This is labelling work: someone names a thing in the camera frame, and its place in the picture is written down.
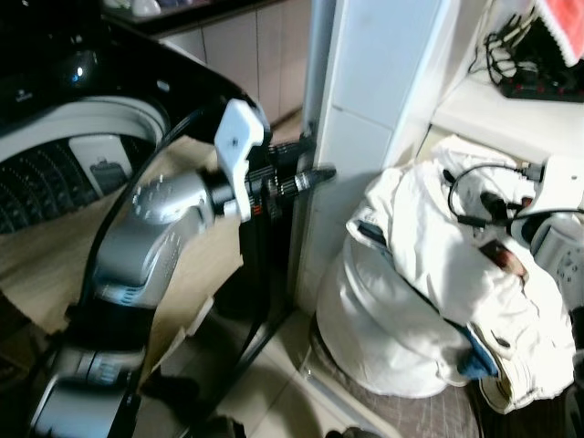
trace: electrical cord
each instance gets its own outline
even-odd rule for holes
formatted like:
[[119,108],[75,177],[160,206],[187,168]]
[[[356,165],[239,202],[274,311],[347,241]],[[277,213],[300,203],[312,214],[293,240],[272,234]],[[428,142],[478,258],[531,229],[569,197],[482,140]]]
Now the electrical cord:
[[85,271],[83,273],[83,282],[81,284],[81,294],[78,301],[78,306],[83,306],[87,304],[91,294],[91,282],[92,277],[95,270],[95,265],[97,261],[99,246],[103,241],[106,233],[110,229],[111,224],[113,223],[114,219],[121,211],[123,205],[130,199],[134,188],[138,184],[138,181],[142,177],[142,175],[146,172],[146,170],[150,167],[152,162],[160,155],[161,152],[165,151],[171,143],[176,140],[184,131],[193,125],[195,122],[201,119],[201,117],[212,110],[218,110],[222,106],[222,103],[217,100],[216,102],[208,103],[206,105],[202,105],[198,109],[194,110],[190,114],[188,114],[184,119],[179,121],[174,128],[169,130],[159,141],[158,147],[156,150],[151,154],[150,157],[144,162],[144,164],[140,167],[140,169],[135,172],[130,180],[126,183],[126,187],[120,193],[114,204],[109,209],[108,213],[104,217],[101,225],[99,226],[98,231],[93,238],[93,242],[91,243],[91,248],[89,249],[88,260],[85,264]]
[[505,169],[505,170],[508,170],[511,172],[519,173],[519,174],[524,175],[524,176],[526,175],[525,169],[518,169],[516,167],[512,167],[512,166],[509,166],[507,164],[500,164],[500,163],[496,163],[496,162],[477,164],[476,166],[473,166],[469,169],[466,169],[464,172],[462,172],[456,178],[453,178],[452,175],[448,171],[444,171],[444,177],[446,178],[447,181],[452,183],[450,186],[450,191],[448,192],[448,209],[454,215],[454,217],[456,218],[456,221],[459,224],[471,225],[471,226],[474,226],[477,228],[485,228],[487,225],[508,226],[508,225],[511,225],[514,221],[518,221],[520,219],[528,219],[531,217],[540,217],[540,216],[545,216],[545,215],[549,215],[549,214],[556,214],[556,213],[584,214],[584,210],[579,209],[579,208],[559,208],[559,209],[553,209],[553,210],[541,210],[538,212],[533,212],[533,213],[528,213],[528,214],[517,214],[509,219],[505,219],[502,221],[493,221],[493,220],[484,219],[482,217],[470,216],[470,215],[466,215],[466,214],[459,214],[455,211],[454,205],[453,205],[453,197],[454,197],[454,194],[456,193],[456,188],[458,187],[458,184],[460,183],[460,181],[466,175],[468,175],[470,172],[474,172],[474,171],[477,171],[479,169]]
[[[525,63],[518,62],[514,56],[514,48],[523,40],[529,32],[532,24],[537,19],[535,9],[524,18],[517,14],[513,14],[507,22],[496,32],[491,32],[485,36],[483,44],[485,46],[485,68],[475,68],[478,58],[478,46],[474,47],[474,60],[468,68],[469,74],[474,74],[478,71],[486,69],[491,79],[491,82],[498,86],[501,80],[509,77],[506,73],[525,69]],[[495,52],[505,54],[506,57],[497,59]]]
[[471,65],[468,66],[467,72],[472,74],[476,70],[473,70],[476,62],[478,61],[478,51],[479,51],[479,41],[480,44],[483,44],[484,37],[485,37],[485,28],[486,24],[489,21],[491,16],[491,10],[493,9],[493,5],[495,4],[495,0],[487,0],[485,6],[483,7],[483,12],[481,13],[481,17],[479,18],[479,25],[476,32],[476,41],[474,42],[474,59],[471,62]]

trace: white cloth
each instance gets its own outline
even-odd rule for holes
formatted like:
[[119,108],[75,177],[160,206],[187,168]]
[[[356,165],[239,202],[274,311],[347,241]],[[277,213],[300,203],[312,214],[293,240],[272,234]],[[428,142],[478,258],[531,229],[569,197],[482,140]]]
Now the white cloth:
[[[443,317],[491,335],[482,341],[512,387],[505,403],[490,401],[500,412],[523,405],[528,393],[553,397],[572,380],[569,320],[551,277],[528,251],[508,248],[521,253],[529,275],[524,287],[478,249],[495,237],[505,240],[501,230],[476,232],[457,224],[448,209],[443,170],[456,176],[480,162],[513,164],[457,137],[444,139],[430,162],[385,171],[348,222],[343,251],[321,282],[317,320],[335,361],[370,391],[426,397],[465,383],[456,365],[470,344]],[[516,173],[485,169],[461,181],[455,207],[488,217],[479,199],[484,190],[516,202],[533,194]],[[360,220],[382,230],[389,251],[359,233]],[[508,349],[501,350],[501,339]]]

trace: blue cloth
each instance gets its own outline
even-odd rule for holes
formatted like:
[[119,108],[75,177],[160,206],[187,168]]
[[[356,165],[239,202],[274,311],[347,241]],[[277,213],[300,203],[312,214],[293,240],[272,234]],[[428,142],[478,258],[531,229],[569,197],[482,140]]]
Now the blue cloth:
[[475,334],[467,327],[453,324],[471,343],[473,350],[456,367],[458,372],[471,381],[477,381],[483,377],[498,377],[499,369],[488,349],[479,342]]

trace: white shelf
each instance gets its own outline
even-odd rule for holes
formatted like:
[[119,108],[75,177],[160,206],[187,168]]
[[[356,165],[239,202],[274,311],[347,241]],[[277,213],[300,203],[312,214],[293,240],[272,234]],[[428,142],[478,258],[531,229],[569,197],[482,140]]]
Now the white shelf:
[[487,81],[466,77],[438,106],[432,124],[521,160],[584,157],[584,104],[507,99]]

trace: red cloth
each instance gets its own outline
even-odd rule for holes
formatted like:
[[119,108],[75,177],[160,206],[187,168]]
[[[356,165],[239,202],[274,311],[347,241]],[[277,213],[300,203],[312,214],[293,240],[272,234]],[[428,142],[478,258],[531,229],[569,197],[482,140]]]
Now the red cloth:
[[584,0],[536,0],[536,8],[568,67],[584,55]]

